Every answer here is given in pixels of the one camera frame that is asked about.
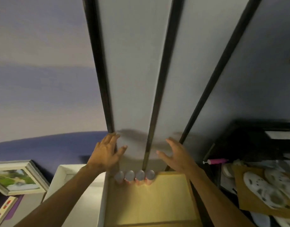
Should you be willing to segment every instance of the white picture frame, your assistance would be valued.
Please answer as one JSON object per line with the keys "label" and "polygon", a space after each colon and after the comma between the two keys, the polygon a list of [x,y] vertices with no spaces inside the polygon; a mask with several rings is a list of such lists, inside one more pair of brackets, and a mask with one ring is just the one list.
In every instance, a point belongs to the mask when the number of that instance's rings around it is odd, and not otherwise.
{"label": "white picture frame", "polygon": [[44,193],[49,182],[31,160],[0,162],[0,192],[11,196]]}

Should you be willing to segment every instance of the person's left hand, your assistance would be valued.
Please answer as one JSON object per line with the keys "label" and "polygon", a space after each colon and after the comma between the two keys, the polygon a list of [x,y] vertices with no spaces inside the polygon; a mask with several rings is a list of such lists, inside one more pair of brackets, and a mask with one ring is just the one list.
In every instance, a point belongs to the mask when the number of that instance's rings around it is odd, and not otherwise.
{"label": "person's left hand", "polygon": [[121,147],[116,153],[114,148],[120,137],[116,132],[107,134],[101,142],[96,144],[87,165],[99,169],[100,172],[109,170],[125,153],[127,146]]}

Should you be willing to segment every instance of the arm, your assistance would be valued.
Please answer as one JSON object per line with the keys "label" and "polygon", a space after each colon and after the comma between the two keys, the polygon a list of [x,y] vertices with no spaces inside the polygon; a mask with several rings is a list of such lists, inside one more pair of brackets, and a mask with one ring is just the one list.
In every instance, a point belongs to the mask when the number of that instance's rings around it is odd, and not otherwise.
{"label": "arm", "polygon": [[61,227],[87,187],[99,174],[115,165],[124,154],[127,146],[121,147],[114,154],[119,137],[116,133],[108,134],[97,143],[86,166],[15,227]]}
{"label": "arm", "polygon": [[200,195],[215,227],[254,227],[253,223],[210,181],[206,173],[194,162],[182,144],[166,139],[173,156],[157,151],[158,156],[172,169],[185,173]]}

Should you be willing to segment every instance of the black strip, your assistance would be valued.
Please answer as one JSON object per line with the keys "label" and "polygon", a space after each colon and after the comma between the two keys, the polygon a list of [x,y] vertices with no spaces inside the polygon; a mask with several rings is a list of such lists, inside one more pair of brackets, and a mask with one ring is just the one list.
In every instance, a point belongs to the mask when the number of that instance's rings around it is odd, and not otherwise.
{"label": "black strip", "polygon": [[170,66],[171,56],[173,53],[174,43],[177,36],[177,30],[180,23],[181,13],[183,9],[184,0],[172,0],[170,16],[167,26],[167,32],[165,37],[163,55],[161,60],[158,84],[156,89],[156,95],[154,98],[154,107],[151,114],[151,121],[149,126],[149,132],[147,137],[145,156],[143,160],[142,169],[145,170],[149,159],[149,152],[151,149],[152,140],[154,137],[154,131],[157,124],[159,110],[162,102],[162,96],[166,83],[166,78]]}
{"label": "black strip", "polygon": [[113,117],[103,51],[102,30],[97,0],[83,0],[94,63],[98,76],[104,115],[109,133],[114,132]]}
{"label": "black strip", "polygon": [[[206,103],[210,93],[212,92],[214,86],[216,85],[219,77],[221,76],[225,66],[227,65],[228,61],[230,60],[230,57],[232,53],[234,52],[236,46],[238,45],[242,35],[244,34],[249,22],[251,21],[254,13],[256,12],[261,0],[249,0],[242,15],[241,18],[239,19],[239,22],[234,29],[234,32],[231,35],[230,40],[228,41],[228,44],[226,45],[225,50],[223,51],[223,54],[216,65],[209,81],[208,84],[205,87],[205,90],[203,91],[203,94],[201,95],[201,98],[196,105],[196,108],[194,109],[186,127],[185,130],[183,131],[183,134],[180,138],[180,143],[183,144],[187,135],[189,134],[194,122],[198,118],[204,104]],[[165,171],[169,171],[170,167],[167,166]]]}

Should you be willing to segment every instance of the photo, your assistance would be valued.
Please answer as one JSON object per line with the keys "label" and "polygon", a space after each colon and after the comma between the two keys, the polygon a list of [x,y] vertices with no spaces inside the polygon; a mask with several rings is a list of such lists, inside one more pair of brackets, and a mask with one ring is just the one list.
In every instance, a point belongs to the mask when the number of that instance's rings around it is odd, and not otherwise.
{"label": "photo", "polygon": [[0,170],[0,185],[9,191],[40,188],[22,169]]}

